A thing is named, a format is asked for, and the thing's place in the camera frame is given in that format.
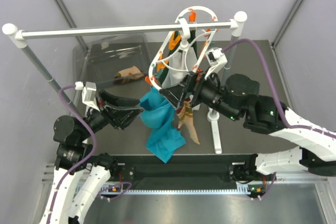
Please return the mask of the striped sock red cuff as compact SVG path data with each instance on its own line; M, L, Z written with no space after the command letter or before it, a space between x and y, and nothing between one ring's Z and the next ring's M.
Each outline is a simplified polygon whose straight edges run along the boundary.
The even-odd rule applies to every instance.
M177 129L180 131L182 126L185 125L189 132L191 140L195 144L200 145L201 143L198 139L197 132L194 126L193 110L192 110L190 103L191 103L191 99L187 98L186 100L184 100L183 106L176 109L176 114L178 117Z

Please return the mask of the blue cloth garment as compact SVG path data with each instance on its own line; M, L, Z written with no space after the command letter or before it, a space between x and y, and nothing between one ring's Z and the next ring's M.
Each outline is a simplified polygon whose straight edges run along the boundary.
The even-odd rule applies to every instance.
M166 164L175 151L186 144L180 131L173 126L175 108L153 87L140 99L140 106L144 108L140 118L151 129L146 149Z

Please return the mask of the white oval clip hanger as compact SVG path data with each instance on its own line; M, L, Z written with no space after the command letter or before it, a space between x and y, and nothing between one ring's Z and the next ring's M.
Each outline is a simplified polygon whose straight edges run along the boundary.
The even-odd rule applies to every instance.
M177 71L184 71L186 74L189 71L196 72L200 68L200 64L205 57L205 53L207 49L209 48L210 43L212 42L212 39L217 32L216 28L187 28L186 24L196 24L196 15L198 12L205 12L210 15L211 21L216 22L218 21L217 15L209 8L204 6L191 6L184 10L182 10L176 20L175 23L182 25L183 28L181 30L175 30L178 31L182 37L179 50L184 51L183 55L186 55L189 48L191 47L192 43L188 43L188 39L191 37L191 31L195 30L197 35L197 52L198 52L198 60L196 64L193 66L192 70L177 70ZM159 84L156 75L158 73L158 64L163 63L165 61L168 61L173 55L168 56L168 42L169 39L174 31L170 31L165 38L164 42L160 46L158 52L154 56L154 59L150 63L148 76L145 77L146 82L151 85L153 88L156 88L157 90L161 89L161 85Z

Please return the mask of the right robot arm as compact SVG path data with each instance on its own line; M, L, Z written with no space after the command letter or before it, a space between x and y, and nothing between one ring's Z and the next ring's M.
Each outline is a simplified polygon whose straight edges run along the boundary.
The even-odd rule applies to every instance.
M276 172L308 171L311 174L335 176L335 133L305 120L286 104L259 93L260 84L243 74L233 74L224 84L212 73L189 72L176 85L161 88L176 109L192 96L190 105L200 103L237 121L254 133L288 140L296 147L275 153L251 154L240 164L230 164L230 176L237 182L250 182Z

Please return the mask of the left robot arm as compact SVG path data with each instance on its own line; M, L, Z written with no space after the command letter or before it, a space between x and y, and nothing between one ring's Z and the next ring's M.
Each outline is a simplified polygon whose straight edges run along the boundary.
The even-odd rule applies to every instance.
M123 98L104 90L82 90L87 107L81 117L64 99L69 115L54 123L54 141L59 144L54 164L54 178L40 223L83 223L95 198L102 194L108 180L120 178L121 168L109 154L95 155L96 133L105 126L124 130L143 112L140 101Z

